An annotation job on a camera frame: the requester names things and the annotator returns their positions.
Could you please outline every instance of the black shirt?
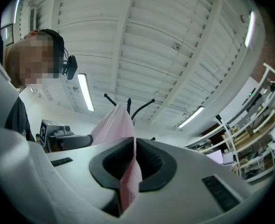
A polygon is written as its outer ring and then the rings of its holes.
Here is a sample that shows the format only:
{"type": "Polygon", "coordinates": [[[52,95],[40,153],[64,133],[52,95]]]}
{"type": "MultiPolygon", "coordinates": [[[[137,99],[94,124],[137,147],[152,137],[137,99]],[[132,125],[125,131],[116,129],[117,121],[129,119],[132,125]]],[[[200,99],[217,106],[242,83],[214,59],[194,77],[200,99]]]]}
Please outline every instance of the black shirt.
{"type": "MultiPolygon", "coordinates": [[[[0,63],[3,62],[3,41],[0,36],[0,63]]],[[[12,107],[5,124],[5,128],[16,131],[22,134],[28,141],[35,142],[35,139],[30,131],[25,105],[18,97],[12,107]]]]}

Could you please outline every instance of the fluorescent light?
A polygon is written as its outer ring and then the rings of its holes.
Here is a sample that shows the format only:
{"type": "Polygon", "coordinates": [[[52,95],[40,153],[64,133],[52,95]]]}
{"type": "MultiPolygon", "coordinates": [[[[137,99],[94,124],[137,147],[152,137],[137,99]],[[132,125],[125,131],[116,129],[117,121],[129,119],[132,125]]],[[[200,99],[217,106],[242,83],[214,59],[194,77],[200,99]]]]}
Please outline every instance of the fluorescent light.
{"type": "Polygon", "coordinates": [[[254,32],[254,23],[255,23],[255,15],[254,12],[250,13],[249,16],[249,25],[248,25],[248,30],[246,33],[246,37],[245,37],[245,41],[244,41],[244,45],[245,47],[248,47],[250,40],[253,36],[253,32],[254,32]]]}
{"type": "Polygon", "coordinates": [[[203,109],[204,109],[204,107],[202,107],[202,106],[198,107],[198,109],[195,110],[195,111],[193,112],[193,114],[190,115],[190,116],[189,116],[183,123],[181,123],[178,127],[179,127],[179,128],[184,127],[186,124],[188,124],[190,121],[192,121],[196,116],[198,116],[199,113],[203,111],[203,109]]]}
{"type": "Polygon", "coordinates": [[[17,0],[17,2],[16,2],[14,24],[16,23],[16,16],[17,16],[17,9],[18,9],[18,5],[19,5],[19,1],[20,0],[17,0]]]}
{"type": "Polygon", "coordinates": [[[92,99],[90,96],[89,85],[87,83],[86,74],[80,73],[77,75],[77,77],[78,77],[79,85],[83,94],[83,98],[85,99],[86,106],[89,109],[89,111],[94,111],[94,106],[92,104],[92,99]]]}

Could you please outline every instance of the white ceiling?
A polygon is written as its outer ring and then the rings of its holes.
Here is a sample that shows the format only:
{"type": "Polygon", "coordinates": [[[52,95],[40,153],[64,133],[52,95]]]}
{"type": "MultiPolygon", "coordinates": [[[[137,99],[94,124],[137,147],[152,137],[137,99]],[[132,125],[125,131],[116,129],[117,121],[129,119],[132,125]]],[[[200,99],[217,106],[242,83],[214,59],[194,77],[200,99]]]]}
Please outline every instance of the white ceiling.
{"type": "Polygon", "coordinates": [[[168,128],[229,82],[250,12],[244,0],[23,0],[21,36],[29,5],[37,7],[37,28],[57,30],[77,73],[86,73],[95,112],[73,91],[77,76],[43,82],[42,97],[100,118],[113,108],[104,93],[116,103],[131,98],[131,113],[154,98],[136,118],[168,128]]]}

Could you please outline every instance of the shelving unit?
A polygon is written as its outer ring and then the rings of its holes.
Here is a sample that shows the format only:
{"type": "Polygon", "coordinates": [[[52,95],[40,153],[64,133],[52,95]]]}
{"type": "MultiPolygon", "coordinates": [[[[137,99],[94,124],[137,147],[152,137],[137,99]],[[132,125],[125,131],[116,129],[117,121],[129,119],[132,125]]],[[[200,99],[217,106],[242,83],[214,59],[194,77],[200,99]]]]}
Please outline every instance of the shelving unit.
{"type": "MultiPolygon", "coordinates": [[[[269,75],[270,72],[275,74],[275,70],[265,63],[264,63],[264,66],[266,67],[266,71],[263,75],[262,80],[259,83],[259,86],[254,90],[251,97],[243,105],[242,109],[229,121],[224,122],[222,120],[222,124],[219,127],[214,129],[213,131],[209,132],[205,136],[203,136],[197,140],[193,140],[192,142],[189,142],[187,144],[187,147],[193,146],[197,143],[207,140],[208,138],[212,137],[213,135],[215,135],[218,132],[225,129],[227,135],[223,141],[221,141],[217,144],[214,144],[213,146],[208,147],[204,150],[200,150],[200,152],[201,153],[210,152],[210,150],[217,148],[221,144],[229,142],[230,147],[231,147],[231,149],[229,151],[233,151],[233,154],[235,156],[236,163],[237,163],[236,164],[237,171],[238,171],[237,174],[239,176],[241,176],[242,172],[244,172],[244,168],[254,165],[258,161],[262,161],[266,155],[268,155],[270,153],[272,155],[275,155],[275,154],[273,154],[273,152],[271,152],[269,149],[267,149],[261,157],[251,159],[248,163],[244,163],[241,165],[240,161],[239,161],[239,155],[242,151],[249,149],[253,144],[259,142],[260,139],[262,139],[265,135],[268,135],[271,132],[271,130],[275,127],[275,107],[271,110],[271,112],[269,113],[268,117],[265,118],[265,120],[263,120],[260,124],[257,124],[257,127],[251,127],[251,126],[254,126],[254,124],[256,122],[260,122],[259,119],[262,116],[264,116],[265,113],[266,114],[268,113],[265,111],[270,110],[269,108],[271,107],[271,105],[275,99],[275,87],[272,87],[274,90],[272,90],[270,88],[268,90],[268,88],[265,89],[265,87],[263,87],[264,85],[267,84],[267,82],[269,84],[275,83],[275,82],[268,80],[268,78],[267,78],[267,76],[269,75]],[[264,99],[262,108],[260,110],[258,110],[256,113],[254,113],[250,117],[250,120],[248,120],[249,114],[248,114],[248,116],[244,116],[243,115],[244,111],[252,108],[254,106],[255,102],[260,98],[264,99]],[[237,132],[232,133],[231,129],[234,127],[234,125],[238,124],[240,122],[240,120],[242,120],[242,124],[244,124],[244,123],[245,124],[243,126],[241,126],[237,132]]],[[[275,169],[275,166],[268,168],[265,171],[263,171],[262,173],[259,173],[258,175],[247,179],[247,182],[252,182],[254,180],[257,180],[257,179],[263,177],[264,175],[270,173],[274,169],[275,169]]]]}

